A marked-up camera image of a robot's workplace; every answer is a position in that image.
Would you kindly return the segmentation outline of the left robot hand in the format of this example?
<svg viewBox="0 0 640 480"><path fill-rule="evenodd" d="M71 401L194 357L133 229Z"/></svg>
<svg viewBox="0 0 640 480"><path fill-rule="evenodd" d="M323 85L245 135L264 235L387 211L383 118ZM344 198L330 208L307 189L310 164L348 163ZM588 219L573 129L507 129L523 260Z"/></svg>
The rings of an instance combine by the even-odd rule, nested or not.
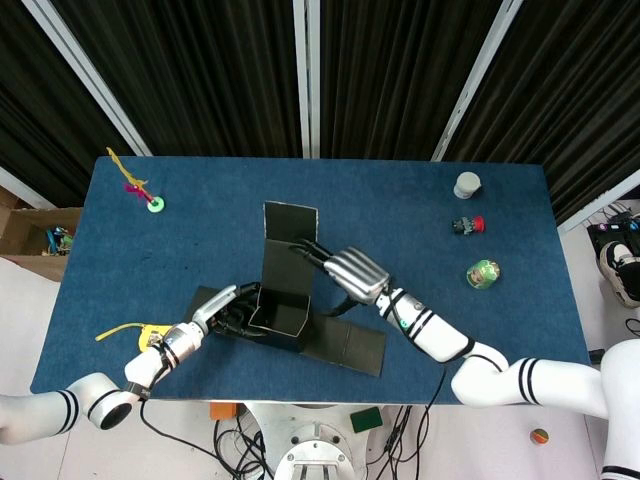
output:
<svg viewBox="0 0 640 480"><path fill-rule="evenodd" d="M260 287L258 282L225 287L199 306L191 321L201 328L205 336L216 332L245 339L266 337L264 331L249 325L259 310L257 296Z"/></svg>

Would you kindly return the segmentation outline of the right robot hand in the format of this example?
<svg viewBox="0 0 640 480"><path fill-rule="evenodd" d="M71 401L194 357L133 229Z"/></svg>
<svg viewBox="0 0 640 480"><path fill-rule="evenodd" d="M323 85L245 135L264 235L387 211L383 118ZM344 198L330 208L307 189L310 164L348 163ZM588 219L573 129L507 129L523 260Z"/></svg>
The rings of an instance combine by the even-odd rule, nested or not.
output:
<svg viewBox="0 0 640 480"><path fill-rule="evenodd" d="M300 239L289 249L322 270L345 292L345 299L325 313L339 317L357 305L373 305L387 294L391 275L355 247L332 253L317 242Z"/></svg>

